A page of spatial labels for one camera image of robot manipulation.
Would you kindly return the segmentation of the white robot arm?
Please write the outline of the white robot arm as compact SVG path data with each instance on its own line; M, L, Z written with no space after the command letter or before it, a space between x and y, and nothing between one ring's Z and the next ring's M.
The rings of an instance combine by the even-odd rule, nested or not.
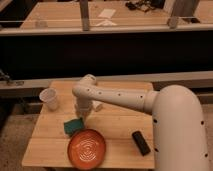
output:
M116 89L82 77L72 89L76 112L90 112L93 100L152 116L155 171L210 171L204 114L198 97L187 87L169 85L159 91Z

